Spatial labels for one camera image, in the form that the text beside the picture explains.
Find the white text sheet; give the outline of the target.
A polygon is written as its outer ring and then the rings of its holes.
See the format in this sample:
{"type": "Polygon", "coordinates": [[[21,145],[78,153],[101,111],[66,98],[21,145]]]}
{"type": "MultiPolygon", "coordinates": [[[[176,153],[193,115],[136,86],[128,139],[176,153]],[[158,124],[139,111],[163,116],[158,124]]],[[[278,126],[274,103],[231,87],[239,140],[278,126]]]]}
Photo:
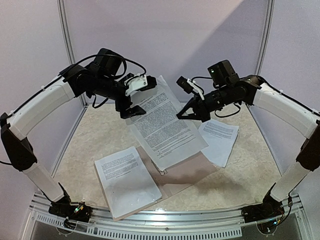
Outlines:
{"type": "Polygon", "coordinates": [[[126,124],[152,161],[166,170],[197,154],[208,144],[190,120],[178,119],[183,106],[162,76],[155,88],[132,96],[144,115],[126,119],[126,124]]]}
{"type": "Polygon", "coordinates": [[[133,146],[96,160],[94,166],[114,221],[150,207],[162,198],[133,146]]]}

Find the brown plastic folder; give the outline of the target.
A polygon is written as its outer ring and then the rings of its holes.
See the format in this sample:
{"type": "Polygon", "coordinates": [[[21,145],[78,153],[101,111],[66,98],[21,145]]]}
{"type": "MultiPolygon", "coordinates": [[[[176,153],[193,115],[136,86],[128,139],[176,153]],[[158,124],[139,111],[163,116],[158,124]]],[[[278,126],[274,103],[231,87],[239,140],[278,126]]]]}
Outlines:
{"type": "Polygon", "coordinates": [[[160,173],[151,163],[151,158],[143,150],[143,148],[140,146],[136,148],[136,150],[162,194],[161,199],[157,200],[153,205],[149,207],[152,207],[160,203],[161,201],[172,197],[173,195],[196,184],[200,180],[216,171],[216,167],[211,162],[209,162],[201,152],[199,152],[187,158],[186,160],[170,167],[168,170],[166,170],[167,174],[160,175],[160,173]]]}

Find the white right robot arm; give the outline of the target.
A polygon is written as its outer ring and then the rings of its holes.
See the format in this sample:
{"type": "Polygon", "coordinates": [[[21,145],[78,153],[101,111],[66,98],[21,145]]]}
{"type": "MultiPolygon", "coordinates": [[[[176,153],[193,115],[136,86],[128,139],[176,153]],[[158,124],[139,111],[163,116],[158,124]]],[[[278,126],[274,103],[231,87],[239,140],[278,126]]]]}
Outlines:
{"type": "Polygon", "coordinates": [[[208,67],[213,90],[205,93],[196,83],[196,78],[179,77],[176,83],[193,97],[177,114],[181,120],[210,120],[213,112],[220,111],[231,104],[245,103],[264,110],[278,121],[288,133],[279,129],[281,140],[297,137],[301,140],[300,149],[294,150],[296,158],[281,174],[264,196],[262,203],[242,209],[244,217],[269,218],[284,212],[283,200],[320,166],[320,113],[310,109],[281,90],[276,89],[262,76],[251,74],[240,77],[228,60],[222,60],[208,67]]]}

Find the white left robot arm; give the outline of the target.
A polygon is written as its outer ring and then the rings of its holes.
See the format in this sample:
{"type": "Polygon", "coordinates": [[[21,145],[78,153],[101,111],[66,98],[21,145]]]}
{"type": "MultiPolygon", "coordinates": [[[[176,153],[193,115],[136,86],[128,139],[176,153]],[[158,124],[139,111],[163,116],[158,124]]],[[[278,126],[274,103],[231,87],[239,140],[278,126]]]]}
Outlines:
{"type": "Polygon", "coordinates": [[[66,190],[39,162],[29,134],[61,106],[80,97],[102,96],[114,100],[122,119],[145,114],[133,106],[133,92],[149,87],[147,70],[140,63],[101,48],[60,71],[48,84],[10,113],[0,117],[0,139],[9,165],[23,173],[63,217],[74,213],[66,190]]]}

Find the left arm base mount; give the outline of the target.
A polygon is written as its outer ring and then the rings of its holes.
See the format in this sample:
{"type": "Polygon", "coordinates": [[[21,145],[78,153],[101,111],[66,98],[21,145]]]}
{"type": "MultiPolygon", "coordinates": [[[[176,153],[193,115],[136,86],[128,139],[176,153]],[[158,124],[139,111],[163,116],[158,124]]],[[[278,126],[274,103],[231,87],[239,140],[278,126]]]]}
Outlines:
{"type": "Polygon", "coordinates": [[[65,218],[63,227],[74,230],[77,222],[89,223],[93,209],[86,205],[85,202],[77,202],[76,204],[52,202],[48,213],[61,218],[65,218]]]}

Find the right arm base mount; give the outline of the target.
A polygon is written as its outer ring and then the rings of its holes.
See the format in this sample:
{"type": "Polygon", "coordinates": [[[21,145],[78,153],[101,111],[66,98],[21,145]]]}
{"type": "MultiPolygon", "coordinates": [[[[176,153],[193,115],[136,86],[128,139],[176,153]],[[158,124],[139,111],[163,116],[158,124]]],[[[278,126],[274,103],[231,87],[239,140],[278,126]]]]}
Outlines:
{"type": "Polygon", "coordinates": [[[279,220],[276,220],[273,223],[274,226],[282,223],[291,213],[291,209],[293,206],[292,198],[289,197],[288,201],[289,211],[287,215],[285,215],[285,209],[283,207],[282,202],[278,202],[273,198],[264,199],[262,203],[255,205],[248,205],[241,209],[241,215],[244,218],[245,223],[256,222],[268,218],[275,218],[276,216],[281,215],[279,220]]]}

